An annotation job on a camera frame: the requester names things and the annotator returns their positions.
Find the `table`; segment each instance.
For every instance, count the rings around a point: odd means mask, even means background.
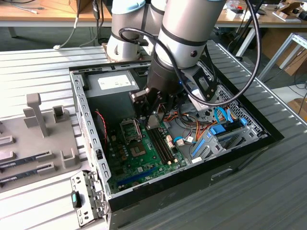
[[[42,7],[40,0],[24,4],[27,7]],[[8,27],[11,37],[16,37],[14,27],[73,27],[76,14],[43,6],[38,14],[20,10],[7,2],[0,1],[0,26]],[[112,16],[104,5],[103,27],[110,27]],[[96,26],[92,4],[89,3],[80,13],[78,27]]]
[[[27,6],[39,6],[39,0],[28,3]],[[243,9],[247,8],[244,1],[240,2]],[[273,10],[265,10],[266,15],[263,15],[259,19],[260,27],[270,28],[307,28],[307,21],[302,21],[302,23],[285,23],[279,18],[272,15]],[[104,27],[110,27],[112,16],[109,11],[104,7],[105,22]],[[65,11],[59,11],[52,8],[46,7],[46,10],[39,11],[39,14],[33,14],[26,11],[22,11],[16,7],[13,7],[9,3],[0,1],[0,26],[8,27],[11,36],[14,37],[15,31],[13,27],[72,27],[75,20],[75,14]],[[242,19],[240,18],[229,18],[226,10],[223,10],[216,22],[216,27],[239,27]],[[81,13],[78,26],[92,26],[95,27],[95,20],[92,14],[92,7],[89,4]],[[255,36],[255,30],[252,28],[245,38],[243,44],[238,50],[236,56],[242,56],[246,51],[248,45]]]
[[[220,44],[208,42],[214,64],[238,88],[248,80],[245,69]],[[101,47],[0,53],[0,120],[20,116],[24,94],[39,92],[43,111],[62,104],[71,114],[80,170],[88,169],[83,138],[73,105],[68,67],[106,63]],[[307,224],[307,124],[259,80],[245,96],[285,136],[277,146],[225,180],[193,194],[124,229],[302,229]],[[71,204],[69,172],[0,194],[0,226],[21,229],[78,229]],[[105,230],[95,222],[88,229]]]
[[[288,65],[288,63],[293,59],[293,57],[297,54],[297,52],[303,47],[307,49],[307,33],[291,33],[289,37],[285,40],[282,46],[277,50],[276,54],[272,57],[263,71],[259,74],[258,79],[263,79],[273,65],[276,63],[280,55],[292,44],[292,42],[296,42],[296,47],[292,50],[289,56],[283,61],[280,65],[280,69],[284,69]]]
[[[243,9],[247,8],[245,2],[240,1],[240,5]],[[265,9],[266,15],[261,15],[259,18],[259,27],[260,28],[307,28],[307,21],[302,21],[301,23],[286,23],[281,19],[274,16],[272,13],[275,12],[274,10]],[[227,17],[226,10],[223,10],[221,13],[217,24],[215,26],[218,27],[238,27],[242,22],[241,18],[235,18],[230,20]],[[240,49],[237,51],[236,56],[241,57],[243,56],[244,52],[246,51],[247,47],[249,46],[250,42],[255,37],[255,29],[253,28],[253,23],[250,24],[249,27],[252,27],[248,35],[246,36],[244,42],[242,43]]]

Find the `aluminum extrusion table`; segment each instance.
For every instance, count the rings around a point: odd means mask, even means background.
[[[265,66],[263,71],[259,74],[258,79],[262,80],[271,70],[273,65],[277,62],[280,55],[293,43],[296,42],[296,47],[292,50],[289,56],[280,65],[280,69],[284,69],[288,63],[297,55],[301,48],[307,49],[307,33],[291,33],[289,37],[285,40],[282,46],[277,50],[276,54],[272,57],[269,63]]]
[[[214,64],[242,88],[250,75],[221,46],[209,43]],[[83,138],[73,106],[68,67],[106,63],[101,47],[0,53],[0,120],[20,116],[24,94],[39,92],[43,111],[62,104],[71,114],[82,159]],[[247,168],[125,229],[305,229],[307,225],[306,124],[264,84],[255,80],[245,96],[285,136]],[[0,228],[78,229],[69,172],[0,194]],[[85,229],[106,229],[97,221]]]

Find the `red cable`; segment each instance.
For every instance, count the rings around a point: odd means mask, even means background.
[[[104,127],[105,127],[105,145],[106,145],[107,142],[106,142],[106,123],[105,123],[105,119],[103,118],[103,116],[98,111],[95,111],[95,113],[97,113],[100,116],[102,122],[104,123]]]

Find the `green circuit board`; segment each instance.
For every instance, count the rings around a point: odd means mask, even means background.
[[[148,131],[143,125],[137,125],[140,128],[142,139],[133,140],[128,145],[120,126],[114,127],[112,133],[109,134],[107,161],[112,176],[108,183],[112,193],[123,191],[186,166],[184,157],[176,147],[168,147],[167,152],[171,153],[172,161],[165,163],[165,159],[161,160],[163,156],[156,148],[160,148],[163,144],[160,142],[160,145],[155,147],[156,142],[153,143],[154,141],[151,140],[152,130]],[[132,126],[128,127],[129,135],[133,134],[131,129]],[[161,138],[158,139],[163,140],[167,146],[166,137],[169,133],[165,126],[161,124],[161,127],[154,131],[156,137],[159,134]]]

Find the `screw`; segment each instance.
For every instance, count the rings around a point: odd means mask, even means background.
[[[196,50],[192,51],[192,52],[191,52],[191,57],[194,58],[194,57],[196,57],[196,56],[197,56],[197,51],[196,51]]]

